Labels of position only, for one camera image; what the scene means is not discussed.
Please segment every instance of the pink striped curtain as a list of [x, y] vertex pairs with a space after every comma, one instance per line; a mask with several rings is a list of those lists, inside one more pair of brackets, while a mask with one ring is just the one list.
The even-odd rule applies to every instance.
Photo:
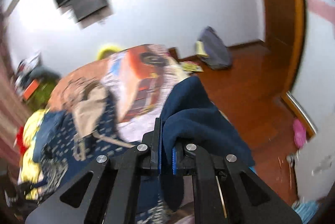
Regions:
[[20, 155], [17, 148], [13, 148], [13, 144], [18, 128], [24, 126], [31, 112], [20, 101], [13, 89], [10, 82], [13, 75], [3, 14], [0, 12], [0, 158], [18, 166]]

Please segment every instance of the pink shoe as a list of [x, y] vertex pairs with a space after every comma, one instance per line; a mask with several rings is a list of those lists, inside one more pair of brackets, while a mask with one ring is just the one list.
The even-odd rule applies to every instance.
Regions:
[[299, 119], [295, 119], [293, 121], [293, 131], [294, 131], [294, 143], [298, 148], [302, 148], [306, 143], [306, 129], [304, 125], [299, 121]]

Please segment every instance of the wooden floor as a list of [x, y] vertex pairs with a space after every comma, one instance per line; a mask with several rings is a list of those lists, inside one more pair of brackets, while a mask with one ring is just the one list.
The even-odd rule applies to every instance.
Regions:
[[288, 59], [261, 44], [232, 49], [233, 67], [197, 73], [208, 96], [252, 149], [257, 174], [289, 205], [297, 199], [294, 171], [290, 186], [286, 156], [296, 151], [294, 115], [280, 99]]

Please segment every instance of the metal bolt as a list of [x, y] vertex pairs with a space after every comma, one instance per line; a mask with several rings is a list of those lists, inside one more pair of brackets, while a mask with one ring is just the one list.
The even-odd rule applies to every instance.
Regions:
[[148, 146], [147, 146], [146, 144], [139, 144], [139, 145], [137, 146], [137, 149], [138, 149], [139, 151], [145, 151], [145, 150], [148, 149]]
[[189, 151], [193, 151], [193, 150], [197, 149], [197, 146], [195, 144], [188, 144], [186, 146], [186, 149], [189, 150]]
[[237, 160], [236, 156], [234, 154], [228, 154], [226, 157], [227, 161], [229, 162], [235, 162]]
[[98, 163], [104, 163], [105, 161], [107, 161], [107, 156], [106, 155], [99, 155], [97, 157], [97, 162]]

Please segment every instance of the gray backpack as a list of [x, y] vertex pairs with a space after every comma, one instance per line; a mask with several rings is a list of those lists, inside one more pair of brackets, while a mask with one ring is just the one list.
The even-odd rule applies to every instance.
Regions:
[[211, 27], [206, 27], [201, 33], [198, 41], [203, 43], [204, 50], [208, 57], [198, 57], [213, 70], [222, 70], [231, 67], [232, 57], [220, 37]]

